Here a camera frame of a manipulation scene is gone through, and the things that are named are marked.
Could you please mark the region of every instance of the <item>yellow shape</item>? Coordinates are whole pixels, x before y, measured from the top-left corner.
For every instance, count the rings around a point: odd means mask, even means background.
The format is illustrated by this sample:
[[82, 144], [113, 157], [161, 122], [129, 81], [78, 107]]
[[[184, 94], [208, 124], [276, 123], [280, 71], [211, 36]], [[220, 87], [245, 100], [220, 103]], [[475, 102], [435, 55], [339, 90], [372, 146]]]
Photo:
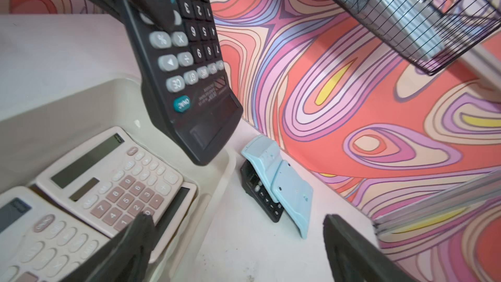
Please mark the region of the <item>yellow shape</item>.
[[442, 221], [446, 221], [450, 218], [454, 218], [455, 216], [462, 213], [464, 210], [467, 210], [467, 209], [460, 208], [460, 209], [449, 211], [447, 213], [443, 213], [443, 214], [438, 215], [438, 216], [424, 219], [423, 221], [414, 223], [412, 225], [404, 226], [403, 228], [398, 229], [398, 232], [393, 232], [393, 233], [400, 234], [400, 233], [406, 233], [406, 232], [410, 232], [410, 231], [414, 231], [414, 230], [419, 230], [419, 229], [425, 228], [427, 226], [434, 225], [434, 224], [440, 223]]
[[475, 127], [483, 127], [483, 128], [501, 128], [501, 119], [487, 119], [484, 117], [477, 116], [461, 116], [463, 121], [468, 123], [469, 125], [473, 125]]
[[341, 70], [334, 73], [334, 75], [327, 81], [327, 83], [325, 83], [324, 87], [322, 87], [322, 89], [318, 93], [317, 98], [315, 99], [316, 105], [321, 105], [325, 102], [327, 97], [329, 97], [329, 95], [331, 94], [332, 90], [338, 84], [339, 80], [343, 77], [344, 73], [346, 73], [348, 71], [348, 69], [355, 62], [355, 60], [351, 61], [346, 66], [344, 66]]

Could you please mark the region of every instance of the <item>number key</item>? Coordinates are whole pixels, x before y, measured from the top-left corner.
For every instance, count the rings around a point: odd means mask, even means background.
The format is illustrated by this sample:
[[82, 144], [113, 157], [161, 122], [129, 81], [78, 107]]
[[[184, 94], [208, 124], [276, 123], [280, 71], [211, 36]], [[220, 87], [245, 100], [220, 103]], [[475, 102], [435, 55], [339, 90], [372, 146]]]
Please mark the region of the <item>number key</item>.
[[130, 206], [129, 210], [127, 211], [131, 216], [135, 217], [137, 216], [141, 210], [143, 210], [144, 204], [140, 202], [139, 200], [136, 200], [132, 206]]
[[134, 184], [134, 182], [136, 182], [136, 179], [133, 178], [132, 176], [128, 175], [125, 177], [125, 179], [122, 180], [122, 182], [120, 182], [120, 185], [121, 187], [125, 188], [126, 190], [129, 189], [129, 187]]
[[134, 197], [131, 194], [125, 194], [124, 196], [122, 196], [122, 198], [120, 198], [117, 206], [122, 208], [123, 210], [126, 210], [127, 208], [129, 208], [129, 205], [132, 204], [133, 200]]
[[91, 215], [101, 218], [106, 211], [111, 208], [111, 204], [106, 200], [101, 200], [94, 209], [91, 211]]
[[193, 23], [186, 23], [186, 33], [189, 41], [197, 41], [200, 40], [198, 36], [198, 30], [196, 29], [196, 25]]
[[136, 184], [130, 189], [130, 192], [134, 194], [134, 196], [137, 196], [144, 189], [144, 186], [145, 185], [143, 183], [136, 182]]
[[122, 216], [122, 211], [120, 211], [118, 208], [111, 208], [111, 210], [104, 216], [103, 221], [104, 223], [108, 225], [113, 225], [115, 222], [117, 222], [118, 218]]
[[200, 24], [200, 37], [202, 40], [208, 40], [210, 37], [209, 30], [206, 25]]
[[145, 203], [149, 202], [150, 199], [155, 195], [155, 192], [150, 189], [150, 188], [147, 188], [145, 189], [141, 195], [139, 196], [139, 199], [141, 199], [142, 201], [144, 201]]
[[195, 59], [195, 63], [201, 63], [201, 62], [205, 61], [202, 46], [197, 45], [197, 46], [191, 47], [191, 53], [193, 54], [193, 58]]
[[108, 195], [106, 195], [106, 198], [112, 202], [112, 203], [115, 203], [117, 202], [117, 200], [120, 198], [120, 196], [123, 195], [123, 193], [125, 193], [125, 191], [123, 189], [121, 189], [120, 187], [115, 187], [114, 189], [112, 189]]

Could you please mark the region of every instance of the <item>calculator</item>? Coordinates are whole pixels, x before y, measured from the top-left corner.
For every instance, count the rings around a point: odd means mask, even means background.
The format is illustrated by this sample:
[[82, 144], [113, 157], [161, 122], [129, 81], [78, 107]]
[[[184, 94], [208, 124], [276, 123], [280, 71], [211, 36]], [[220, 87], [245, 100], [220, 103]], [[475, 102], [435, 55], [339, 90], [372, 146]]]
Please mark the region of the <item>calculator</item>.
[[141, 211], [156, 224], [183, 176], [113, 127], [56, 160], [35, 183], [63, 208], [113, 237]]
[[154, 126], [208, 164], [243, 108], [230, 89], [209, 0], [115, 0]]
[[0, 281], [56, 282], [109, 238], [24, 186], [0, 195]]
[[242, 187], [248, 195], [258, 202], [260, 207], [266, 212], [266, 215], [273, 222], [279, 222], [284, 208], [280, 203], [274, 203], [265, 186], [259, 179], [251, 162], [246, 160], [240, 168], [242, 175]]

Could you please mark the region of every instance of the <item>swirling line pattern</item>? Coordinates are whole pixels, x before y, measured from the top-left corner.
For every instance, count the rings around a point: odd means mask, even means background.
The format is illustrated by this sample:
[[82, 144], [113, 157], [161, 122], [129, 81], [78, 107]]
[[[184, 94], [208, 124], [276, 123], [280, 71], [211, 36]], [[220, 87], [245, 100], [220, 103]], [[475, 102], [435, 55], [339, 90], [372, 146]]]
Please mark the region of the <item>swirling line pattern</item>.
[[[445, 11], [455, 0], [433, 1]], [[501, 97], [461, 63], [429, 77], [331, 0], [211, 4], [243, 117], [367, 216], [501, 169]], [[1, 0], [0, 8], [102, 13], [87, 0]], [[501, 59], [500, 34], [483, 44]], [[414, 224], [380, 246], [419, 281], [496, 280], [500, 202]]]

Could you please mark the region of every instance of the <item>calculator display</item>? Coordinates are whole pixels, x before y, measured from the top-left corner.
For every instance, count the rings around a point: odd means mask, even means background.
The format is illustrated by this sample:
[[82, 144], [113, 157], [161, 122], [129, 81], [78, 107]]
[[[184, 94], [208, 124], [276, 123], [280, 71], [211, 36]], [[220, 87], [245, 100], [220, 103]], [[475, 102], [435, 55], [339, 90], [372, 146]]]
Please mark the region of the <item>calculator display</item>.
[[120, 135], [115, 134], [94, 147], [90, 152], [86, 153], [78, 160], [74, 161], [71, 165], [67, 166], [59, 173], [55, 174], [51, 180], [59, 187], [65, 188], [85, 171], [89, 170], [99, 160], [103, 159], [109, 153], [114, 151], [116, 147], [120, 146], [124, 140]]
[[30, 209], [30, 206], [17, 197], [0, 208], [0, 233]]

